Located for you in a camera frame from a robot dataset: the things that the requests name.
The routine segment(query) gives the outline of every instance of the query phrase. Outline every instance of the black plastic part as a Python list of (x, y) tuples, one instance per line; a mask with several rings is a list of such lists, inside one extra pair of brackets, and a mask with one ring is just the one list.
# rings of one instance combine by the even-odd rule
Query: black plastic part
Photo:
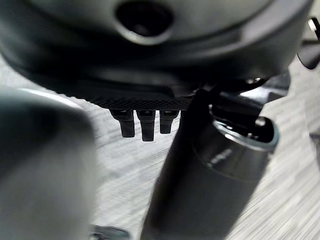
[(120, 123), (121, 134), (124, 138), (135, 137), (135, 117), (133, 110), (111, 110), (114, 119)]
[[(277, 145), (274, 135), (266, 148), (225, 137), (214, 127), (206, 100), (198, 97), (182, 116), (155, 184), (141, 240), (225, 239)], [(272, 125), (264, 130), (274, 132)]]
[(88, 239), (96, 148), (68, 99), (0, 87), (0, 239)]
[(171, 125), (175, 118), (178, 117), (179, 111), (160, 111), (160, 133), (170, 134)]
[(94, 240), (130, 240), (130, 234), (126, 230), (113, 226), (93, 225), (91, 237)]
[(1, 0), (0, 49), (30, 80), (104, 108), (186, 110), (190, 101), (185, 98), (205, 84), (244, 84), (285, 71), (300, 46), (312, 3), (273, 0), (232, 28), (146, 47), (107, 32), (73, 28), (24, 0)]
[(301, 63), (310, 70), (315, 69), (320, 63), (320, 41), (305, 40), (298, 52)]
[(141, 124), (142, 141), (152, 142), (155, 138), (156, 111), (140, 110), (136, 114)]

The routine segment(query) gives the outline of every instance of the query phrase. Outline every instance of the black plastic housing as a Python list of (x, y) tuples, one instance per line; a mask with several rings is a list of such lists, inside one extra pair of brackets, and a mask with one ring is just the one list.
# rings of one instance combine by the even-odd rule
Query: black plastic housing
[(218, 33), (142, 46), (121, 35), (73, 27), (24, 0), (2, 0), (0, 50), (32, 81), (104, 108), (185, 110), (205, 84), (237, 81), (246, 88), (246, 79), (287, 70), (312, 3), (274, 0)]

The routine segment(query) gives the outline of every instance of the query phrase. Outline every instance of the cylindrical post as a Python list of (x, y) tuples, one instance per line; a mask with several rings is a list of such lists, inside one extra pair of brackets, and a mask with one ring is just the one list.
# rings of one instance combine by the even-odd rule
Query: cylindrical post
[(243, 136), (195, 101), (157, 180), (141, 240), (224, 239), (277, 146), (277, 128), (267, 118), (256, 124), (261, 136)]

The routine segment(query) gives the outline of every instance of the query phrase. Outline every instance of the gray textured floor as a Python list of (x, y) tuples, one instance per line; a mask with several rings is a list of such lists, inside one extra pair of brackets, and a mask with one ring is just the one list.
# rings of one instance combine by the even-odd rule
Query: gray textured floor
[[(320, 1), (313, 11), (320, 17)], [(320, 167), (309, 138), (310, 131), (320, 128), (320, 67), (308, 71), (295, 60), (290, 71), (288, 97), (263, 110), (279, 127), (279, 146), (229, 240), (320, 239)], [(13, 72), (2, 59), (0, 83), (46, 91)], [(95, 128), (99, 188), (93, 222), (128, 229), (136, 237), (178, 120), (171, 135), (158, 134), (156, 122), (154, 142), (141, 141), (138, 122), (136, 137), (123, 139), (108, 110), (72, 100), (87, 110)]]

